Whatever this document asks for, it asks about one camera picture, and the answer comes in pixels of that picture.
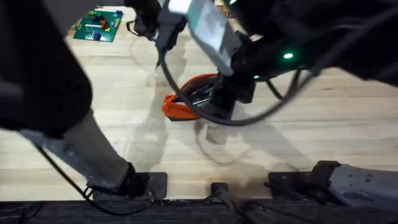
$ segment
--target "wooden surface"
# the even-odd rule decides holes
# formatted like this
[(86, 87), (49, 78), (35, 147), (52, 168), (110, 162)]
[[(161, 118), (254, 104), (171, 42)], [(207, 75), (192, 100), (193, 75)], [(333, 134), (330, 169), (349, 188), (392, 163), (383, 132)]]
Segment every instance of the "wooden surface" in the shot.
[[(125, 12), (124, 20), (132, 19), (132, 11)], [(72, 35), (66, 41), (91, 79), (103, 132), (138, 171), (168, 173), (169, 198), (204, 197), (212, 182), (228, 182), (241, 195), (266, 197), (261, 185), (268, 172), (311, 170), (319, 160), (398, 170), (397, 89), (329, 69), (267, 121), (244, 128), (204, 120), (172, 123), (160, 109), (172, 91), (162, 72), (154, 70), (154, 43), (131, 35), (124, 24), (113, 43)], [(187, 30), (167, 61), (179, 84), (216, 71)], [(290, 78), (284, 75), (275, 84), (286, 89)], [(254, 103), (237, 105), (234, 119), (274, 102), (265, 85), (258, 85)], [(57, 161), (84, 187), (79, 174)], [(80, 196), (25, 139), (0, 132), (0, 200), (71, 199)]]

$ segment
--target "wire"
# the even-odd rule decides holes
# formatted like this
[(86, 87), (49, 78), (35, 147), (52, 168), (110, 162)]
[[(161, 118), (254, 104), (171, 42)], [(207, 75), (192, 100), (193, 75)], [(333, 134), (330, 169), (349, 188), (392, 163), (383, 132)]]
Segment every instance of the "wire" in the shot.
[(175, 83), (171, 73), (167, 67), (165, 57), (166, 51), (160, 50), (159, 51), (159, 62), (162, 66), (164, 75), (169, 82), (169, 85), (172, 87), (173, 91), (177, 94), (177, 96), (197, 115), (208, 119), (214, 123), (225, 125), (225, 126), (245, 126), (249, 124), (254, 124), (258, 121), (262, 121), (263, 119), (268, 118), (270, 115), (273, 115), (275, 112), (279, 111), (282, 107), (284, 107), (287, 103), (290, 103), (305, 87), (307, 87), (312, 80), (319, 76), (322, 69), (324, 69), (327, 65), (331, 64), (335, 58), (337, 58), (340, 54), (342, 54), (350, 45), (355, 44), (358, 40), (360, 40), (364, 35), (368, 32), (376, 28), (378, 25), (382, 24), (383, 22), (388, 21), (389, 19), (396, 16), (398, 13), (398, 7), (393, 7), (384, 12), (368, 19), (362, 27), (360, 27), (356, 31), (352, 31), (350, 34), (343, 37), (343, 39), (335, 44), (329, 52), (327, 52), (324, 56), (319, 59), (315, 63), (315, 65), (310, 68), (308, 75), (303, 79), (303, 81), (297, 84), (297, 87), (289, 91), (283, 100), (280, 100), (273, 106), (271, 106), (267, 111), (254, 116), (252, 118), (241, 119), (241, 120), (227, 120), (217, 118), (211, 114), (206, 113), (198, 106), (192, 104), (192, 102), (180, 91), (179, 87)]
[(303, 217), (301, 215), (295, 215), (295, 214), (290, 213), (290, 212), (283, 212), (283, 211), (280, 211), (278, 209), (274, 209), (274, 208), (269, 207), (267, 205), (263, 205), (262, 203), (256, 202), (256, 201), (253, 201), (253, 200), (247, 201), (245, 203), (245, 206), (248, 206), (248, 205), (255, 205), (255, 206), (258, 206), (260, 208), (265, 208), (265, 209), (268, 209), (268, 210), (273, 211), (275, 213), (281, 214), (281, 215), (283, 215), (285, 217), (295, 218), (296, 220), (300, 220), (300, 221), (303, 221), (303, 222), (312, 223), (312, 224), (322, 224), (320, 222), (309, 220), (309, 219), (307, 219), (307, 218), (305, 218), (305, 217)]
[(29, 208), (29, 207), (31, 207), (33, 205), (34, 204), (28, 204), (28, 205), (24, 205), (24, 206), (17, 207), (17, 208), (12, 208), (12, 209), (7, 209), (7, 210), (0, 210), (0, 212), (13, 212), (13, 211), (21, 210), (21, 209), (24, 209), (24, 208)]
[(108, 215), (114, 215), (114, 216), (127, 216), (127, 215), (133, 215), (139, 212), (142, 212), (144, 210), (147, 210), (148, 208), (151, 208), (152, 205), (148, 206), (143, 206), (142, 208), (139, 208), (135, 211), (131, 212), (126, 212), (126, 213), (117, 213), (117, 212), (112, 212), (109, 211), (101, 206), (99, 206), (97, 203), (92, 201), (87, 195), (82, 191), (77, 184), (71, 180), (69, 176), (66, 175), (66, 173), (54, 162), (54, 160), (44, 151), (44, 149), (38, 145), (35, 145), (35, 148), (41, 153), (41, 155), (44, 156), (44, 158), (51, 164), (51, 166), (94, 208), (98, 209), (101, 212), (107, 213)]

